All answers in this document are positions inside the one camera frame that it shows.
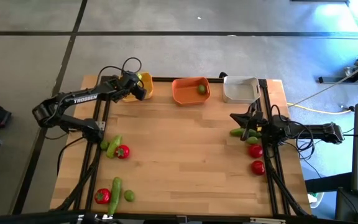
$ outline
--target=wooden tabletop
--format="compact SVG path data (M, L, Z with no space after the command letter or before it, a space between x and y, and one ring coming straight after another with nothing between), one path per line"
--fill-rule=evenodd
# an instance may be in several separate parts
M85 76L82 88L91 88L96 76ZM267 80L270 102L288 116L281 80ZM123 136L131 149L128 160L101 156L95 189L111 188L115 177L122 189L135 192L136 201L121 199L117 212L175 215L272 215L266 176L250 171L255 161L246 143L231 137L238 125L230 113L245 113L248 105L222 101L222 83L210 83L211 97L204 105L177 106L172 83L154 82L153 97L131 103L111 103L104 138ZM74 116L91 118L94 102L76 106ZM72 133L67 142L81 136ZM66 149L50 208L59 206L78 182L86 141ZM280 147L285 183L296 201L311 213L298 153ZM81 208L85 207L84 187ZM279 211L281 196L276 186ZM107 205L93 202L92 211L106 212Z

